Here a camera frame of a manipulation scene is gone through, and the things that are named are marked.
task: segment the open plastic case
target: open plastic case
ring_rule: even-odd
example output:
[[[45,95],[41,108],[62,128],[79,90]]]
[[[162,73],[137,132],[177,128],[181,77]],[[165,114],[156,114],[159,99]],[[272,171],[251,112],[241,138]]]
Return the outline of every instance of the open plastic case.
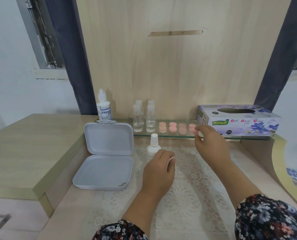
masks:
[[[89,156],[73,178],[85,190],[122,190],[127,187],[133,167],[133,129],[127,123],[100,120],[84,126]]]

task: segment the desk surface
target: desk surface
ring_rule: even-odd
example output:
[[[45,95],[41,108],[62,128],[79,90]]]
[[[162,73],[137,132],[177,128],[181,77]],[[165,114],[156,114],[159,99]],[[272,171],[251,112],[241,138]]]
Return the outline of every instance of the desk surface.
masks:
[[[32,114],[0,130],[0,198],[39,199],[85,142],[94,115]]]
[[[134,142],[136,145],[142,146],[149,144],[148,139],[135,139]],[[170,147],[173,145],[175,147],[195,148],[193,141],[160,140],[160,144],[162,147]],[[231,153],[238,161],[239,165],[264,194],[268,197],[285,201],[297,209],[297,204],[294,200],[274,181],[239,142],[230,142],[229,145]],[[100,193],[101,191],[82,190],[72,185],[49,222],[40,233],[38,240],[84,239],[85,234],[82,232],[83,227],[85,223],[89,221],[89,214],[96,212],[94,200],[97,194]]]

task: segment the person's left hand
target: person's left hand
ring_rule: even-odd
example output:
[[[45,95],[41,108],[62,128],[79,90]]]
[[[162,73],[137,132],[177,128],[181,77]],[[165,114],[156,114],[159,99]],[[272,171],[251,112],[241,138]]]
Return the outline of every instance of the person's left hand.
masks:
[[[174,153],[159,150],[143,170],[143,184],[141,192],[153,197],[158,202],[167,193],[174,181],[175,158]]]

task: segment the floral print fabric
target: floral print fabric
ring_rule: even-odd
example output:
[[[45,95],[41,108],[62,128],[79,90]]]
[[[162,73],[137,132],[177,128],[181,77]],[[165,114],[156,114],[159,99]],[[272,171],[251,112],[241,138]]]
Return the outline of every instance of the floral print fabric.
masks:
[[[148,240],[146,234],[129,221],[119,220],[118,223],[102,226],[92,240]]]
[[[263,194],[243,200],[236,209],[236,239],[297,239],[297,210]]]
[[[243,200],[235,213],[237,240],[297,240],[297,210],[285,202],[255,194]],[[102,226],[92,240],[111,239],[148,240],[139,227],[125,220]]]

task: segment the white bottle cap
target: white bottle cap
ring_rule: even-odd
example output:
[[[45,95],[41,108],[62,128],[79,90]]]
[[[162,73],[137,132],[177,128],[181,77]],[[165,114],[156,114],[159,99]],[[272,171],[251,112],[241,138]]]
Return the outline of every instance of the white bottle cap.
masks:
[[[97,97],[98,97],[98,100],[100,102],[105,102],[106,101],[106,93],[105,93],[105,91],[102,90],[102,89],[100,89]]]
[[[139,105],[139,104],[134,104],[134,105],[133,105],[133,111],[134,111],[134,112],[141,112],[141,105]]]
[[[135,100],[135,104],[139,104],[142,106],[142,100],[140,100],[140,99]]]
[[[153,133],[151,135],[151,146],[157,146],[159,144],[158,134]]]
[[[147,111],[153,113],[154,112],[154,104],[148,104]]]

